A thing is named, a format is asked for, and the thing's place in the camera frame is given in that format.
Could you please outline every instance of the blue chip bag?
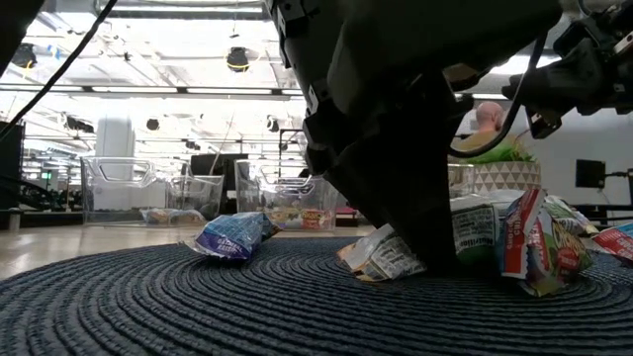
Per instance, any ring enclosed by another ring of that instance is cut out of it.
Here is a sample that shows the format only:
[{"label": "blue chip bag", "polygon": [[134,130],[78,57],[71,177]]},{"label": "blue chip bag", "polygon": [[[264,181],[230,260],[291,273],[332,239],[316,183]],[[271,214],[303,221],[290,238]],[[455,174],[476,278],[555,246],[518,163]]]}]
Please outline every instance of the blue chip bag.
[{"label": "blue chip bag", "polygon": [[227,260],[248,260],[259,244],[281,228],[263,213],[239,213],[220,216],[208,222],[188,245],[199,253]]}]

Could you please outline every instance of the white basket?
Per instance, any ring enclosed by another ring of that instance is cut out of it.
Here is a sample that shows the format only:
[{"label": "white basket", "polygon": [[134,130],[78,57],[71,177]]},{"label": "white basket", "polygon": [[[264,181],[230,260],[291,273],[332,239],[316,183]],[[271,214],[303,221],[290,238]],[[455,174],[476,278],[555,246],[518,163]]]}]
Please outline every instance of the white basket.
[{"label": "white basket", "polygon": [[218,214],[224,182],[194,177],[186,161],[175,159],[84,157],[81,173],[84,223],[98,225],[204,223]]},{"label": "white basket", "polygon": [[237,160],[237,210],[264,212],[284,229],[333,230],[338,192],[321,177],[300,178],[306,168],[292,160]]}]

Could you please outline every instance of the red snack wrapper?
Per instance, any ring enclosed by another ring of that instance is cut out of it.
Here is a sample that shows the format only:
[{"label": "red snack wrapper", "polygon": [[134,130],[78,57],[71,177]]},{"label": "red snack wrapper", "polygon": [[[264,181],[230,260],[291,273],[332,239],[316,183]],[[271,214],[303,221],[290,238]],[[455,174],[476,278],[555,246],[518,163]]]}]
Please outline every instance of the red snack wrapper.
[{"label": "red snack wrapper", "polygon": [[556,292],[591,265],[580,240],[545,209],[545,197],[536,189],[512,203],[497,242],[501,275],[520,280],[519,286],[537,297]]},{"label": "red snack wrapper", "polygon": [[304,210],[302,212],[302,228],[321,229],[321,221],[325,219],[325,212],[317,210]]},{"label": "red snack wrapper", "polygon": [[633,223],[608,228],[591,240],[597,245],[593,249],[612,254],[629,265],[633,264]]}]

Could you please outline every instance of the green plant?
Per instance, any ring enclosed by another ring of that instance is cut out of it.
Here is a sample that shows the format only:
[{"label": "green plant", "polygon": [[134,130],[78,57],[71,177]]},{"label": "green plant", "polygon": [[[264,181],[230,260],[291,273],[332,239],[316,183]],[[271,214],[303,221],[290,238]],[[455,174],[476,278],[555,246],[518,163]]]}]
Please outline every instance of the green plant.
[{"label": "green plant", "polygon": [[536,162],[533,155],[516,145],[501,143],[490,151],[466,160],[468,164],[487,164],[497,162]]}]

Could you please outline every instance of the round braided rug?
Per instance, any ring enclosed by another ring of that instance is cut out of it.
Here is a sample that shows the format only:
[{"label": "round braided rug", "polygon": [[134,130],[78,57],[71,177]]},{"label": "round braided rug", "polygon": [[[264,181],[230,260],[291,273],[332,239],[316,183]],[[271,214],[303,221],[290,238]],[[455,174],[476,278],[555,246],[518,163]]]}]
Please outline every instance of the round braided rug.
[{"label": "round braided rug", "polygon": [[471,278],[362,283],[335,256],[353,241],[272,239],[241,266],[183,245],[52,264],[0,283],[0,353],[633,353],[633,270],[611,257],[536,299]]}]

